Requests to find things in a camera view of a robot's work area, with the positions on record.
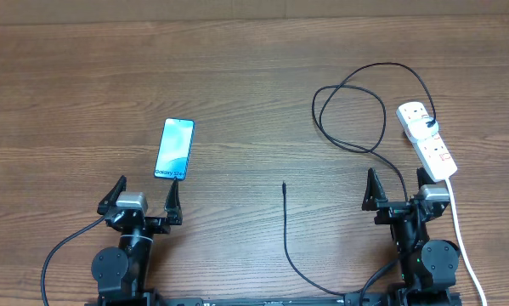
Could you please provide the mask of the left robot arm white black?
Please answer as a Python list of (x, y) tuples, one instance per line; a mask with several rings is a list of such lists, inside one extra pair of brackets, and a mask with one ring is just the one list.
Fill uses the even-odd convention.
[(91, 266), (98, 283), (98, 305), (163, 305), (157, 290), (145, 287), (155, 235), (168, 235), (183, 222), (178, 196), (179, 181), (173, 180), (165, 200), (164, 217), (147, 214), (142, 192), (128, 192), (122, 176), (100, 201), (97, 214), (120, 233), (119, 244), (99, 251)]

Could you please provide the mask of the blue Samsung Galaxy smartphone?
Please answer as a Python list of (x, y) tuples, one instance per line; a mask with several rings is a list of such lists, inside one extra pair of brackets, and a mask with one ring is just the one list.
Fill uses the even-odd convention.
[(195, 133), (190, 119), (167, 118), (161, 134), (154, 176), (159, 179), (185, 180)]

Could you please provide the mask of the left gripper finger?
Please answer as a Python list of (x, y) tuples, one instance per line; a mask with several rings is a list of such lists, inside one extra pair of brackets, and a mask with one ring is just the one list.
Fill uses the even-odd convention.
[(164, 210), (167, 213), (166, 220), (170, 225), (181, 225), (183, 223), (182, 208), (179, 200), (179, 181), (174, 179), (167, 194)]
[(107, 193), (107, 195), (99, 202), (97, 214), (105, 215), (111, 207), (116, 206), (119, 195), (127, 188), (127, 178), (122, 175), (115, 186)]

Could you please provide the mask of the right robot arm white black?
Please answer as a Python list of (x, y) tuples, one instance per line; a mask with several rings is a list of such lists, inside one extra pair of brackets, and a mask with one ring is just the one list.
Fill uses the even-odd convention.
[[(427, 172), (417, 170), (418, 192), (407, 201), (389, 201), (375, 171), (368, 170), (364, 211), (374, 211), (374, 224), (390, 227), (398, 257), (380, 268), (359, 292), (360, 305), (460, 305), (458, 293), (451, 293), (461, 250), (452, 241), (432, 240), (427, 223), (439, 218), (450, 204), (450, 193), (435, 184)], [(401, 282), (385, 293), (367, 290), (393, 267), (401, 269)]]

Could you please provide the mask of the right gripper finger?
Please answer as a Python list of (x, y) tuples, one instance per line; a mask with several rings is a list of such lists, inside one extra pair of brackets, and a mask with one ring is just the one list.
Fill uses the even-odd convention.
[(420, 189), (424, 185), (436, 184), (436, 182), (430, 177), (428, 172), (424, 167), (419, 167), (416, 169), (417, 183), (418, 189)]
[(374, 168), (368, 169), (365, 195), (362, 202), (363, 211), (376, 211), (387, 204), (387, 197)]

